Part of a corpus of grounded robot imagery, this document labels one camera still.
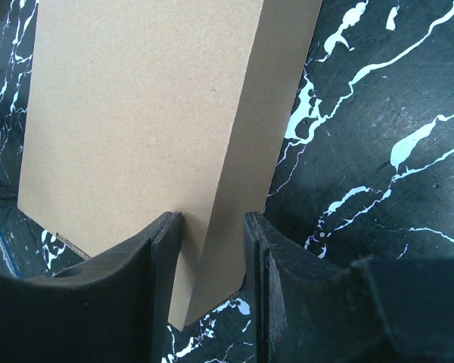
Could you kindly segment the large cardboard box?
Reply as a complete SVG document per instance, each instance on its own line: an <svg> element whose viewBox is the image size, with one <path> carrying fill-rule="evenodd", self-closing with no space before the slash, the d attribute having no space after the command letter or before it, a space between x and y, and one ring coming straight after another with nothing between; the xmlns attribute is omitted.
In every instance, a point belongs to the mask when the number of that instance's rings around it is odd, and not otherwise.
<svg viewBox="0 0 454 363"><path fill-rule="evenodd" d="M183 215L169 322L244 279L318 1L41 1L19 209L93 257Z"/></svg>

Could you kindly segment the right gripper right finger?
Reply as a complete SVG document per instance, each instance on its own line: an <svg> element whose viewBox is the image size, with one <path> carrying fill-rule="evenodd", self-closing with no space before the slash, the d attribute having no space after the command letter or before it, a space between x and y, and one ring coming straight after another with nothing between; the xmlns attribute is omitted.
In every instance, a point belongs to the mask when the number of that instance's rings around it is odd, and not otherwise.
<svg viewBox="0 0 454 363"><path fill-rule="evenodd" d="M454 259L360 259L339 268L244 217L259 362L454 362Z"/></svg>

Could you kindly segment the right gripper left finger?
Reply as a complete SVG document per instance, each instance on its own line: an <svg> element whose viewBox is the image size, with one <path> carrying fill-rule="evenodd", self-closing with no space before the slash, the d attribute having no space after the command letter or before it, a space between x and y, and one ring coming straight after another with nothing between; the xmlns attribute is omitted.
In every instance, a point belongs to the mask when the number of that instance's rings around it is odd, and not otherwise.
<svg viewBox="0 0 454 363"><path fill-rule="evenodd" d="M53 277L0 274L0 362L159 362L182 245L166 212Z"/></svg>

